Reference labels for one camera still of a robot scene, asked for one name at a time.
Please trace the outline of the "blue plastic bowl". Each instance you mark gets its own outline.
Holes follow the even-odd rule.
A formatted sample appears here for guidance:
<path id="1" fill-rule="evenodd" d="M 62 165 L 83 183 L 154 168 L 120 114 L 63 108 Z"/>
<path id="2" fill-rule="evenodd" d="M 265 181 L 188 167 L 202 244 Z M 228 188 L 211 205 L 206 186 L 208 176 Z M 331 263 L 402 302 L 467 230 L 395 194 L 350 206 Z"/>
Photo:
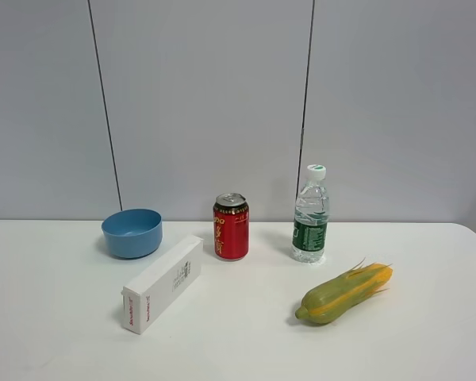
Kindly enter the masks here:
<path id="1" fill-rule="evenodd" d="M 149 256 L 163 239 L 163 219 L 149 209 L 122 210 L 105 219 L 101 225 L 110 255 L 133 260 Z"/>

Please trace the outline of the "toy corn cob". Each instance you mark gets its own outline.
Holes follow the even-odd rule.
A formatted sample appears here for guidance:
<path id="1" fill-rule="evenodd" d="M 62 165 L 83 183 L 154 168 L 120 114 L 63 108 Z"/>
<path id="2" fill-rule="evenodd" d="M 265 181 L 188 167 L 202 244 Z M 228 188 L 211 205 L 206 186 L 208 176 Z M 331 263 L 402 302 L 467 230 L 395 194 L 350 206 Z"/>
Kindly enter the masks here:
<path id="1" fill-rule="evenodd" d="M 390 264 L 372 263 L 364 266 L 360 262 L 309 290 L 294 316 L 314 325 L 332 323 L 354 306 L 383 292 L 392 275 Z"/>

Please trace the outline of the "clear water bottle green label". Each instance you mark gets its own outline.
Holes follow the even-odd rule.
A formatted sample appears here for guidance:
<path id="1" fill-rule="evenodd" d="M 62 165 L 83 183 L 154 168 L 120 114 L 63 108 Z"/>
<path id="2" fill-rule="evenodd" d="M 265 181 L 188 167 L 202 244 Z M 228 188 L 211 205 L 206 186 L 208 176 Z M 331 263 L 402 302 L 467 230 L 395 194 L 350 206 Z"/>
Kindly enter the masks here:
<path id="1" fill-rule="evenodd" d="M 305 184 L 297 194 L 292 236 L 292 257 L 302 263 L 322 261 L 329 220 L 329 196 L 324 184 L 326 167 L 307 167 Z"/>

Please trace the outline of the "white rectangular carton box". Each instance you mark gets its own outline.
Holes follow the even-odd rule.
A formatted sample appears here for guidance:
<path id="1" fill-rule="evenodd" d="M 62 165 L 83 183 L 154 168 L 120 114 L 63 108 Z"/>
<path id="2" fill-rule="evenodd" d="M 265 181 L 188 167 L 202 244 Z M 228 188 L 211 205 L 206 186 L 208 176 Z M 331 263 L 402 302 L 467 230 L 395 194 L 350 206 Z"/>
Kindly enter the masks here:
<path id="1" fill-rule="evenodd" d="M 122 289 L 122 326 L 141 335 L 201 274 L 203 239 L 184 237 Z"/>

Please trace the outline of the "red drink can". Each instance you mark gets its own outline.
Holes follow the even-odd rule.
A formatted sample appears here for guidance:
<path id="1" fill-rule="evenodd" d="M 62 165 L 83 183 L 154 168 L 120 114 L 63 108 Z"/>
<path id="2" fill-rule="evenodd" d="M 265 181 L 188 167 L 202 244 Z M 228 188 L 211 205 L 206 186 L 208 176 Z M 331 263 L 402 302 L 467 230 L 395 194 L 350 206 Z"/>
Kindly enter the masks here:
<path id="1" fill-rule="evenodd" d="M 215 253 L 223 260 L 240 260 L 249 249 L 249 206 L 238 193 L 217 196 L 213 205 Z"/>

